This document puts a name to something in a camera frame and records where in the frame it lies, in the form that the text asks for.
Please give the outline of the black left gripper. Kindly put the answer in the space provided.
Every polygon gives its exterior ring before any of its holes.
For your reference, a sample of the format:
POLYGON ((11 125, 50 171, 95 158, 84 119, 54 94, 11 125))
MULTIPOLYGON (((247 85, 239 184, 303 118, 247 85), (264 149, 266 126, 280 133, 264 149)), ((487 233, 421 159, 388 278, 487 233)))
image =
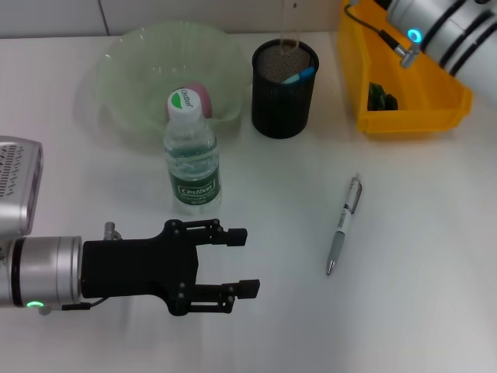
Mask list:
POLYGON ((86 241, 82 246, 83 298, 153 295, 174 316, 188 313, 232 312, 237 299, 254 299, 259 280, 227 284, 195 284, 196 246, 239 247, 245 228, 225 230, 219 219, 169 220, 149 239, 86 241))

